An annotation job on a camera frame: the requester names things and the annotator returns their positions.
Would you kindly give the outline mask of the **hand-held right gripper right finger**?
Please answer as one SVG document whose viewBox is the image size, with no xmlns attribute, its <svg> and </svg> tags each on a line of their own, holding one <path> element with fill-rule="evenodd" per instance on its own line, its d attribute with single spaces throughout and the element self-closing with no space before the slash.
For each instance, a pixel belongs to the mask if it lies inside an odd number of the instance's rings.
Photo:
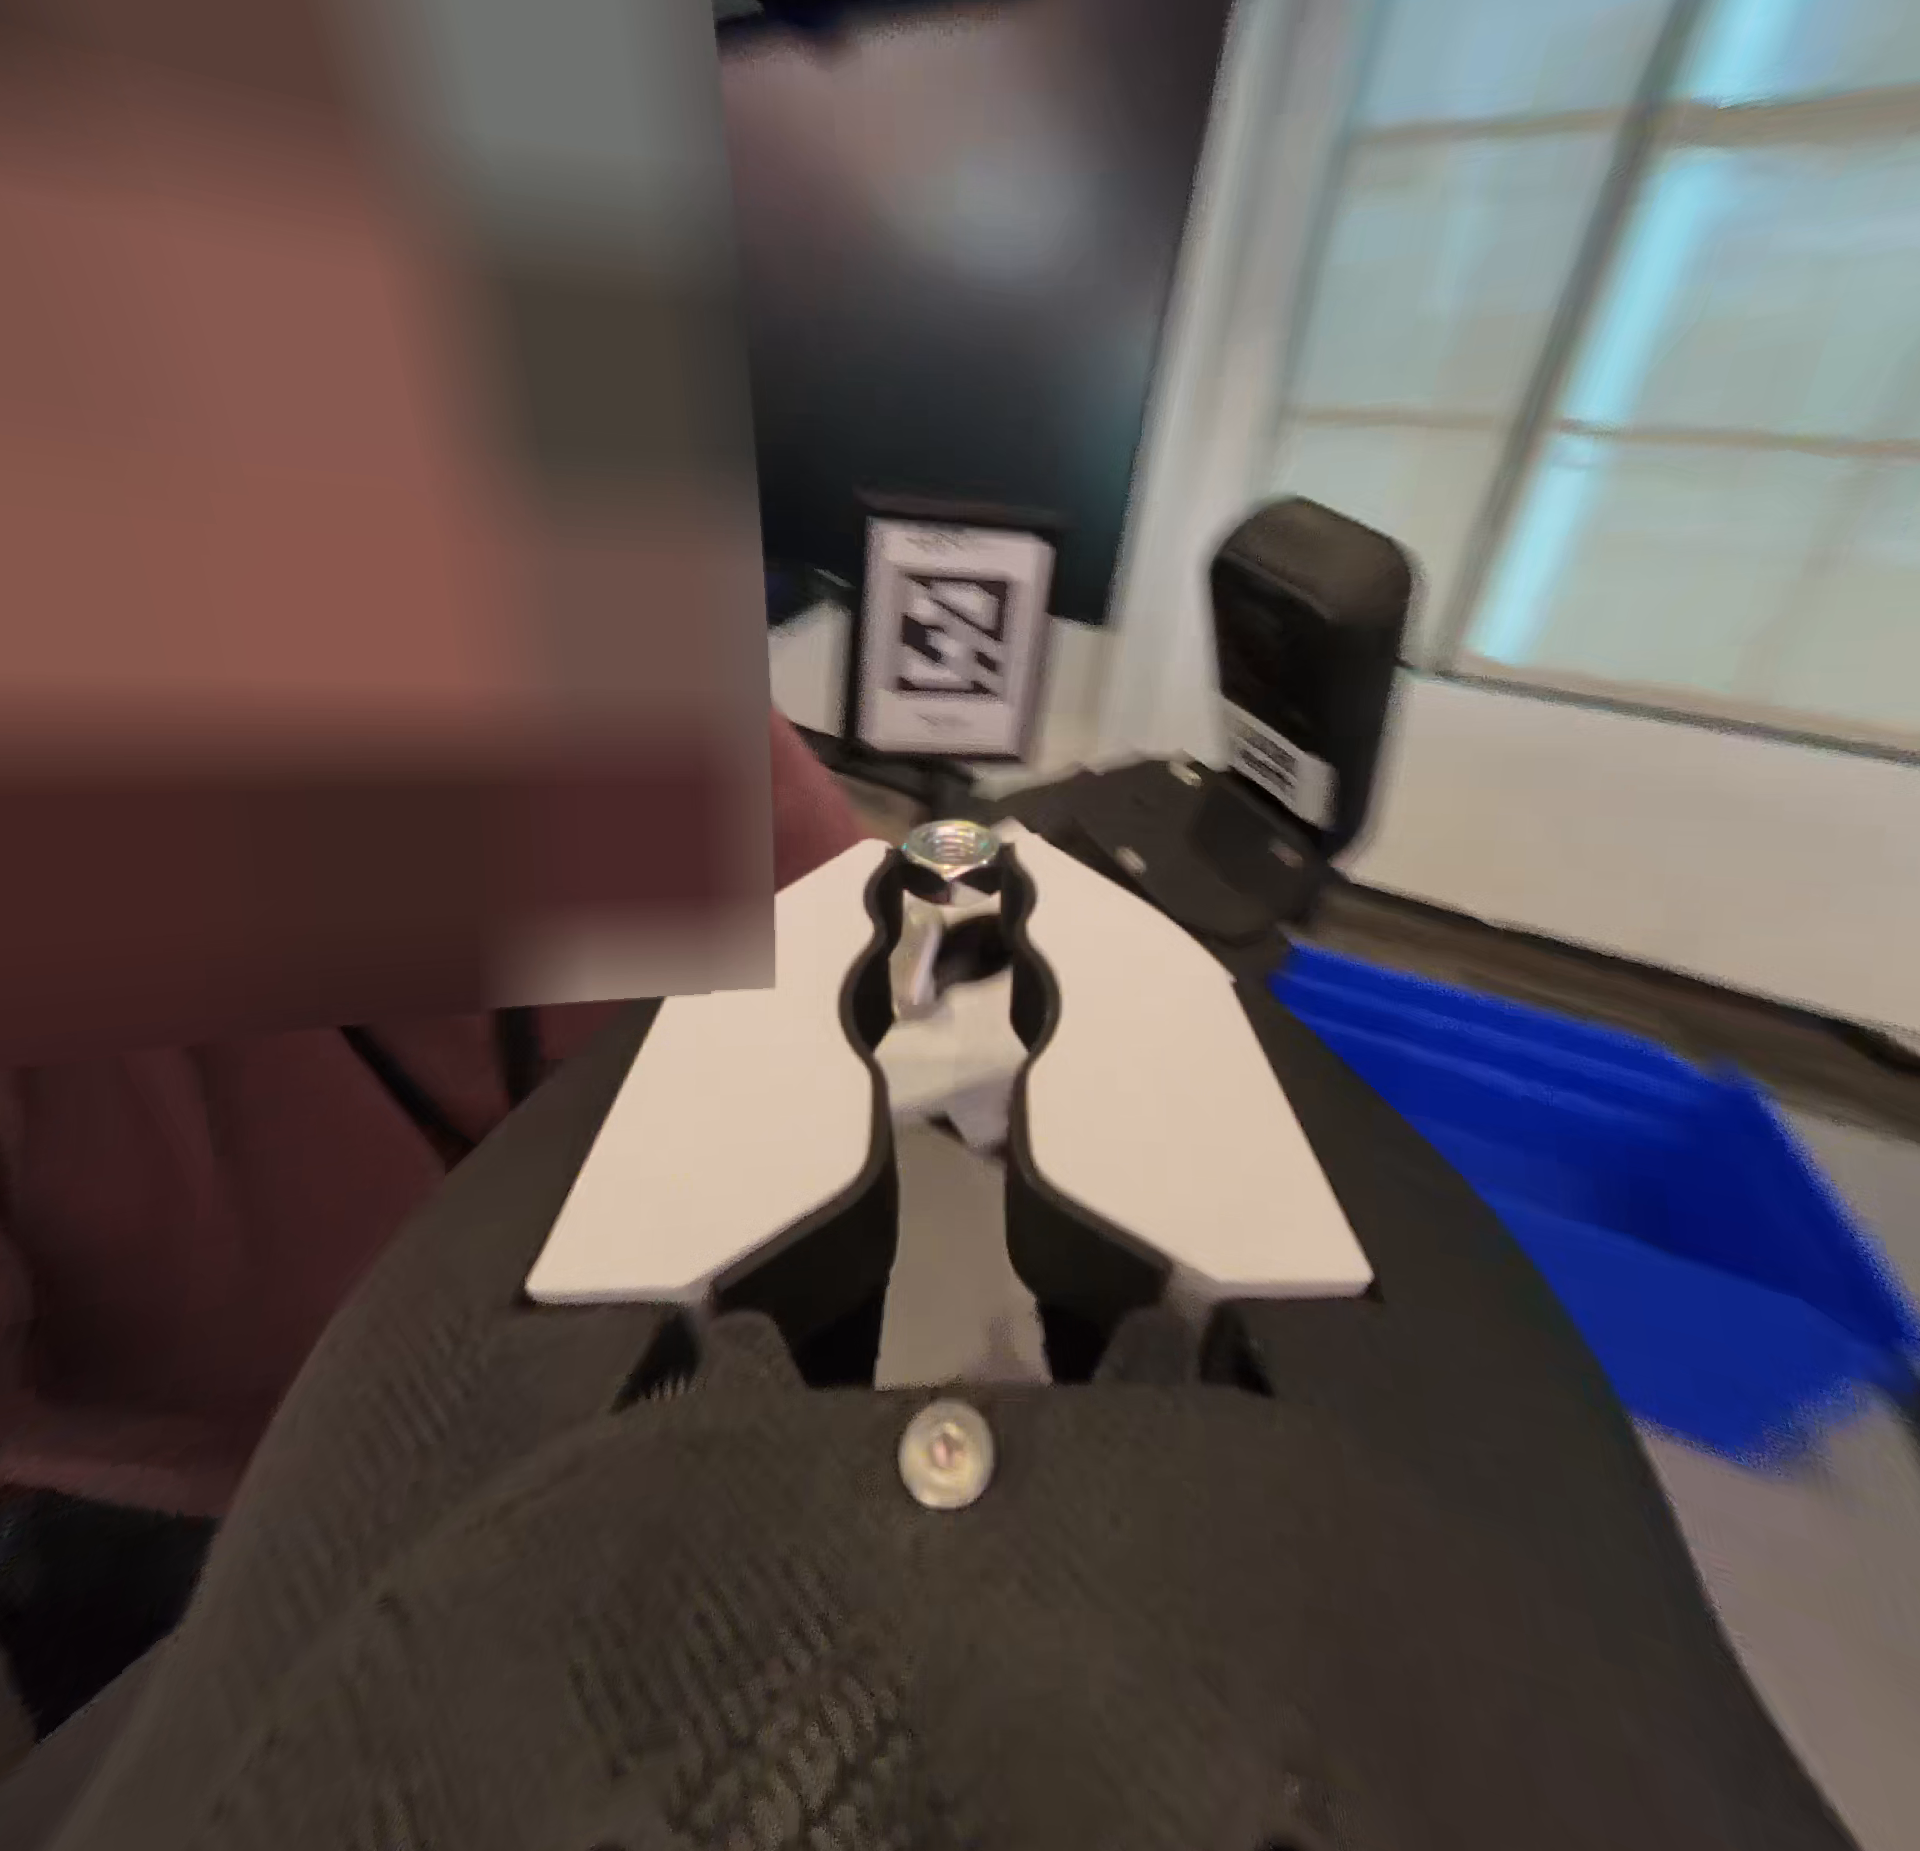
<svg viewBox="0 0 1920 1851">
<path fill-rule="evenodd" d="M 1370 1263 L 1242 984 L 1132 887 L 1004 831 L 1004 1237 L 1047 1374 L 1084 1384 L 1126 1319 L 1205 1335 L 1231 1303 L 1353 1300 Z"/>
</svg>

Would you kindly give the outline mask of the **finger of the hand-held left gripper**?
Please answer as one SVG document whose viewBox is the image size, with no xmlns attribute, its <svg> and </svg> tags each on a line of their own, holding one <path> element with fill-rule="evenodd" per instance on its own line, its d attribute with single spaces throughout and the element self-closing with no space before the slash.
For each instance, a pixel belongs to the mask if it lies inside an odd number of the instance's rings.
<svg viewBox="0 0 1920 1851">
<path fill-rule="evenodd" d="M 898 1126 L 949 1126 L 971 1150 L 1001 1150 L 1013 1114 L 1017 1031 L 1010 980 L 949 988 L 892 1025 L 883 1074 Z"/>
</svg>

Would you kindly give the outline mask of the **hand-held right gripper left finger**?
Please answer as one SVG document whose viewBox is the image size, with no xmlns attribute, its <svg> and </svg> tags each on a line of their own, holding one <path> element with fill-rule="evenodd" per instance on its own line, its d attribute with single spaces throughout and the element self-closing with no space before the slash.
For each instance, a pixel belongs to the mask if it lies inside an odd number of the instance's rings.
<svg viewBox="0 0 1920 1851">
<path fill-rule="evenodd" d="M 877 1382 L 900 926 L 900 853 L 866 840 L 778 894 L 771 984 L 660 1003 L 529 1267 L 533 1307 L 754 1313 L 808 1384 Z"/>
</svg>

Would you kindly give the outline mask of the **silver hex nut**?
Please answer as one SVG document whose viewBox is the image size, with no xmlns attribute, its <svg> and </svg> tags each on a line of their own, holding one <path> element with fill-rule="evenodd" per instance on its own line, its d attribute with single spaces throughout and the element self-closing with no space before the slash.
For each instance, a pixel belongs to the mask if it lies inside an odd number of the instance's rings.
<svg viewBox="0 0 1920 1851">
<path fill-rule="evenodd" d="M 902 894 L 940 907 L 995 898 L 1004 884 L 1004 837 L 967 816 L 940 816 L 900 844 Z"/>
</svg>

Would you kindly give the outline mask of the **blue plastic parts bin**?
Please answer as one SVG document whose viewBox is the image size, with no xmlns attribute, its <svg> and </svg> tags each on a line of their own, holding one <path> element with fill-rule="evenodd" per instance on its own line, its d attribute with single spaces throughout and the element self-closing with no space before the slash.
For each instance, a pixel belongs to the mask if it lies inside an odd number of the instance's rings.
<svg viewBox="0 0 1920 1851">
<path fill-rule="evenodd" d="M 1917 1416 L 1917 1303 L 1758 1082 L 1305 942 L 1269 984 L 1494 1210 L 1639 1424 L 1765 1462 L 1873 1398 Z"/>
</svg>

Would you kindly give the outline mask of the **black sign stand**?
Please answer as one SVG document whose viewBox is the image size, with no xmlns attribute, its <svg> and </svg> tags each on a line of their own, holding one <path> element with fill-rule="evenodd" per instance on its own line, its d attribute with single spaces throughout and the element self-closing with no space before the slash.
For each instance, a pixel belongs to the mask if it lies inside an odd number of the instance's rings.
<svg viewBox="0 0 1920 1851">
<path fill-rule="evenodd" d="M 953 757 L 907 757 L 873 753 L 836 737 L 806 737 L 821 764 L 844 787 L 887 792 L 917 807 L 917 816 L 973 815 L 973 770 Z"/>
</svg>

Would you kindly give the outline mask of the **black framed marker sign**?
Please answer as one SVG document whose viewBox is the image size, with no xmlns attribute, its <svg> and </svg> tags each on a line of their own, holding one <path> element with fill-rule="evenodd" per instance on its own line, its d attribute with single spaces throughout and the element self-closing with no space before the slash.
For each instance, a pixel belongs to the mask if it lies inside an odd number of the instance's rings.
<svg viewBox="0 0 1920 1851">
<path fill-rule="evenodd" d="M 1017 764 L 1047 684 L 1065 523 L 1026 504 L 859 490 L 842 734 L 866 755 Z"/>
</svg>

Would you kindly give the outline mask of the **large grid window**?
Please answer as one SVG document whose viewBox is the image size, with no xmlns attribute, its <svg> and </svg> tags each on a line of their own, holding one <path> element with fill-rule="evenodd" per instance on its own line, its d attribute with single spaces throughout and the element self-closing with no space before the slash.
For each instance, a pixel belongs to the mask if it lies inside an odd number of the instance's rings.
<svg viewBox="0 0 1920 1851">
<path fill-rule="evenodd" d="M 1277 484 L 1405 662 L 1917 759 L 1919 0 L 1361 0 Z"/>
</svg>

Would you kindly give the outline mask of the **large black screen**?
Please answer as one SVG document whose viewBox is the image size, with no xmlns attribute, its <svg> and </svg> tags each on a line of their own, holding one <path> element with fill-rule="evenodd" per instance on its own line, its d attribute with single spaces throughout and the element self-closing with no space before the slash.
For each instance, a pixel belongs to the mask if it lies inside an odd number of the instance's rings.
<svg viewBox="0 0 1920 1851">
<path fill-rule="evenodd" d="M 765 554 L 868 499 L 1054 523 L 1099 623 L 1235 0 L 841 0 L 720 25 Z"/>
</svg>

